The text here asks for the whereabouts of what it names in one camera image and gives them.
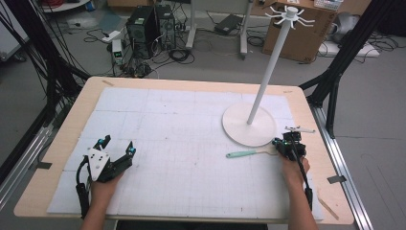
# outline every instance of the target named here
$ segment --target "table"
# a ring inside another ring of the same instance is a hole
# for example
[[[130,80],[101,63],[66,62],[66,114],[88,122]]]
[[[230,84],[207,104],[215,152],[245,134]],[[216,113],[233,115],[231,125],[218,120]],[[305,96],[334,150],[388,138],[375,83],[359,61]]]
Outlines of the table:
[[[94,110],[100,93],[105,87],[237,92],[247,94],[256,94],[259,88],[256,84],[242,83],[91,78],[85,84],[77,101],[56,135],[54,142],[43,158],[44,162],[52,163],[52,167],[49,170],[38,169],[35,172],[23,196],[21,196],[14,209],[14,213],[17,216],[31,218],[79,217],[72,215],[50,215],[47,213],[47,208],[56,190],[64,165],[73,151],[90,114]],[[288,100],[295,123],[300,124],[302,127],[318,129],[305,100],[305,95],[299,87],[270,85],[267,87],[265,94],[285,96]],[[335,170],[330,162],[320,133],[318,131],[316,134],[303,133],[303,143],[306,144],[307,152],[309,152],[307,158],[311,163],[312,177],[317,185],[317,188],[313,188],[313,190],[318,192],[325,215],[325,219],[320,221],[320,223],[353,224],[353,216],[341,185],[339,183],[330,184],[327,181],[328,177],[335,175]],[[120,216],[108,218],[145,219],[142,217]]]

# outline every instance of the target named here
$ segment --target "cardboard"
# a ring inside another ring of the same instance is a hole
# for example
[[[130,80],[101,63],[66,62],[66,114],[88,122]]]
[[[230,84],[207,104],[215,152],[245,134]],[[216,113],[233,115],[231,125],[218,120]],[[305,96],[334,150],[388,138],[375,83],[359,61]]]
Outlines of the cardboard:
[[[294,26],[296,29],[291,29],[289,31],[280,57],[309,63],[316,57],[320,45],[325,39],[337,12],[315,8],[313,1],[310,0],[278,0],[273,5],[273,8],[276,11],[284,12],[285,5],[288,7],[295,7],[299,11],[304,10],[301,17],[305,20],[315,20],[315,22],[312,23],[313,27],[305,27],[300,23],[295,23]],[[279,20],[279,18],[272,18],[271,20],[262,49],[265,54],[272,54],[281,30],[281,25],[274,25],[274,22],[278,22]]]
[[[265,13],[268,12],[269,6],[275,3],[277,0],[265,0],[263,4],[259,0],[254,0],[254,5],[251,8],[251,15],[265,16]]]
[[[107,0],[109,7],[153,6],[153,0]]]

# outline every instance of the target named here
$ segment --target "forearm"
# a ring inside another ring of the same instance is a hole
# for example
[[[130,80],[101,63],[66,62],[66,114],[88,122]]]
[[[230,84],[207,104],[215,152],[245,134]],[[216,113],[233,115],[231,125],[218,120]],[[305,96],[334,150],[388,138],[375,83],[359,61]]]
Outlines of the forearm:
[[[301,185],[288,186],[288,192],[290,199],[289,230],[318,229],[303,187]]]
[[[91,204],[80,230],[102,230],[108,203]]]

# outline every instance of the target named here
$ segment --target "round white base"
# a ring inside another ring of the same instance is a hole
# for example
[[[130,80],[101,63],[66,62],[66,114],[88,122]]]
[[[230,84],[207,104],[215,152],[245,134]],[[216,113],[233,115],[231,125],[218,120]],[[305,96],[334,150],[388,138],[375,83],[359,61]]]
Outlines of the round white base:
[[[268,144],[276,136],[275,120],[265,109],[259,107],[254,121],[247,124],[253,105],[237,103],[223,114],[223,127],[230,138],[248,146],[259,147]]]

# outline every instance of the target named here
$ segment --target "white pole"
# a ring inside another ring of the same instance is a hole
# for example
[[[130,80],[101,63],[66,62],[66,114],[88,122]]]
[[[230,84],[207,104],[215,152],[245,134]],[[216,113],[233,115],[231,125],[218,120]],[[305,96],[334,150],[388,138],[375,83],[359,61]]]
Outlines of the white pole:
[[[298,10],[296,8],[287,8],[286,16],[287,17],[294,17]],[[251,125],[254,121],[254,117],[257,113],[260,100],[262,99],[263,93],[265,92],[266,86],[268,86],[268,82],[271,79],[272,72],[274,72],[275,65],[277,63],[278,57],[281,53],[282,47],[284,42],[286,41],[287,34],[289,33],[290,26],[292,22],[290,20],[284,20],[282,23],[282,28],[280,34],[278,35],[277,42],[274,47],[274,51],[272,52],[271,58],[269,59],[268,66],[266,67],[265,75],[263,77],[262,83],[260,84],[259,92],[255,99],[253,108],[251,110],[250,116],[248,118],[247,124]]]
[[[196,24],[194,23],[196,10],[195,0],[191,0],[191,29],[189,30],[188,41],[186,42],[186,49],[191,49],[193,47],[194,36],[196,34]]]

